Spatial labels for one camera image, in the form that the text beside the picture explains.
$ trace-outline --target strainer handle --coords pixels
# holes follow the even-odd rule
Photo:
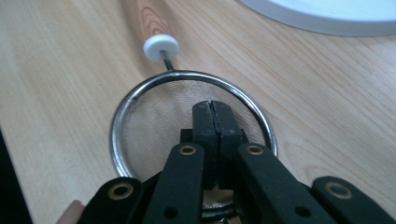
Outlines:
[[[144,42],[143,51],[147,58],[162,62],[161,51],[173,60],[179,52],[177,40],[168,23],[163,19],[157,0],[125,0],[134,30]]]

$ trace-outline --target white plate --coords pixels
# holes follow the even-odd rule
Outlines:
[[[241,0],[287,25],[328,35],[396,34],[396,0]]]

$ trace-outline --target metal ring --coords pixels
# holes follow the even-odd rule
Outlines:
[[[264,150],[261,147],[248,146],[247,152],[250,153],[251,155],[259,156],[264,152]]]
[[[178,151],[182,155],[190,156],[190,155],[194,154],[197,151],[197,149],[192,146],[183,146]]]
[[[128,198],[134,192],[134,187],[129,183],[117,183],[108,190],[108,197],[118,201]]]
[[[325,185],[324,187],[332,196],[343,199],[343,200],[348,200],[351,199],[353,194],[352,191],[350,191],[349,188],[345,187],[342,184],[339,184],[337,182],[329,182]]]
[[[258,105],[244,91],[240,90],[234,84],[223,78],[215,77],[207,73],[175,70],[159,74],[155,77],[151,77],[143,81],[135,88],[133,88],[121,101],[118,110],[113,118],[110,134],[110,148],[113,158],[113,164],[120,176],[134,177],[132,171],[128,169],[128,165],[126,164],[120,149],[119,137],[121,136],[121,127],[127,108],[130,104],[133,104],[135,102],[135,99],[139,98],[142,94],[144,94],[151,88],[154,88],[163,83],[179,80],[195,80],[206,82],[220,87],[235,96],[242,104],[244,104],[250,110],[252,115],[256,118],[262,129],[265,145],[270,148],[272,152],[277,156],[276,137],[269,119],[266,117],[264,112],[260,110]]]

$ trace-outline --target mesh strainer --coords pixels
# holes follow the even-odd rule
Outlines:
[[[177,56],[178,43],[158,17],[158,10],[146,0],[128,1],[127,7],[135,26],[146,27],[140,31],[146,39],[146,56],[164,61],[168,71],[133,88],[116,111],[110,142],[119,175],[145,181],[159,173],[170,150],[179,143],[180,130],[192,127],[192,106],[202,101],[229,105],[248,140],[266,145],[276,154],[271,124],[246,93],[220,77],[174,69],[170,59]],[[204,195],[206,209],[232,203],[230,190],[206,190]]]

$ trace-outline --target wood grain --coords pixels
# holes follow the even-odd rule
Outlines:
[[[139,34],[143,43],[154,35],[172,34],[168,22],[162,14],[162,1],[125,0],[125,8],[131,20],[132,28]]]
[[[237,1],[164,1],[175,67],[224,77],[267,112],[279,159],[310,185],[342,177],[396,217],[396,36],[314,34]],[[0,124],[35,223],[116,177],[110,122],[164,71],[122,1],[0,2]]]

